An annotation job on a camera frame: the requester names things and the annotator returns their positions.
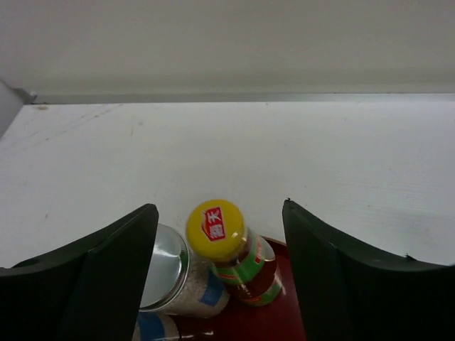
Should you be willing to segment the white bead jar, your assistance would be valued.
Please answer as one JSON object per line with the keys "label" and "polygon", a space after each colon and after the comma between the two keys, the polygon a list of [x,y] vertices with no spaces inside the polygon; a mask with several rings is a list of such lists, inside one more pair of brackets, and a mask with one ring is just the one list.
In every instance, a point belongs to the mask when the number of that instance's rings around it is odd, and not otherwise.
{"label": "white bead jar", "polygon": [[180,340],[180,332],[173,319],[164,314],[139,313],[132,341]]}
{"label": "white bead jar", "polygon": [[139,310],[211,318],[229,299],[209,262],[193,253],[175,229],[158,224]]}

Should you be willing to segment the green-label sauce bottle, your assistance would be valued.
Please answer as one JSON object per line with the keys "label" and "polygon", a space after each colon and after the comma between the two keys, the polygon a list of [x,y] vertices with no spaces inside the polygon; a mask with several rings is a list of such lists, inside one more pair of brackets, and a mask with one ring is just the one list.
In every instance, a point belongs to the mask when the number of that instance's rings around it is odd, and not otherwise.
{"label": "green-label sauce bottle", "polygon": [[186,239],[196,254],[210,262],[233,298],[262,307],[281,294],[282,277],[273,248],[247,226],[234,203],[214,199],[199,204],[187,219]]}

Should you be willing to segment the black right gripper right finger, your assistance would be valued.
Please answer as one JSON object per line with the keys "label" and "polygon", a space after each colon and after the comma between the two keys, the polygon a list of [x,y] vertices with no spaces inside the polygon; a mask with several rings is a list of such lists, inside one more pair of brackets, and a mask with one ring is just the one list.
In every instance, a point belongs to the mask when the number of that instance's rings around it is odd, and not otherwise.
{"label": "black right gripper right finger", "polygon": [[293,200],[285,239],[309,340],[453,340],[454,267],[378,249]]}

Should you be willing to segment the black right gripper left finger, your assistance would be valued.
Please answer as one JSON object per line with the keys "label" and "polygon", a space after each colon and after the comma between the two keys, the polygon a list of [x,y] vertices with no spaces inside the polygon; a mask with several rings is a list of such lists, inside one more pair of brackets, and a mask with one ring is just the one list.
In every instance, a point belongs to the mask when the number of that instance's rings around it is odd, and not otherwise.
{"label": "black right gripper left finger", "polygon": [[2,340],[130,340],[159,213],[145,204],[64,247],[1,269]]}

